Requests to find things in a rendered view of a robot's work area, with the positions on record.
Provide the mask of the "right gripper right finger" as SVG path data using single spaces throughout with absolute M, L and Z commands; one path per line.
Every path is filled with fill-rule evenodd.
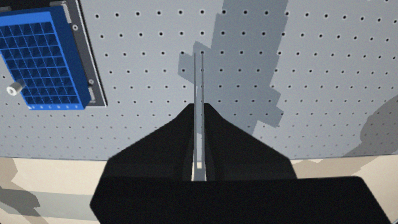
M 215 181 L 215 170 L 216 181 L 298 179 L 288 157 L 225 120 L 209 103 L 204 103 L 204 142 L 206 181 Z

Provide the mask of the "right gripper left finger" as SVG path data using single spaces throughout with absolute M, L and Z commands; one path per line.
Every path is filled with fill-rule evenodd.
M 192 181 L 193 155 L 194 103 L 190 103 L 173 120 L 110 157 L 99 181 L 109 176 Z

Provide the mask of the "blue tube rack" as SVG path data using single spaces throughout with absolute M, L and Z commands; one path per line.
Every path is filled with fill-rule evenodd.
M 24 80 L 20 93 L 29 110 L 88 105 L 89 86 L 63 6 L 1 12 L 0 31 L 0 54 L 14 82 Z

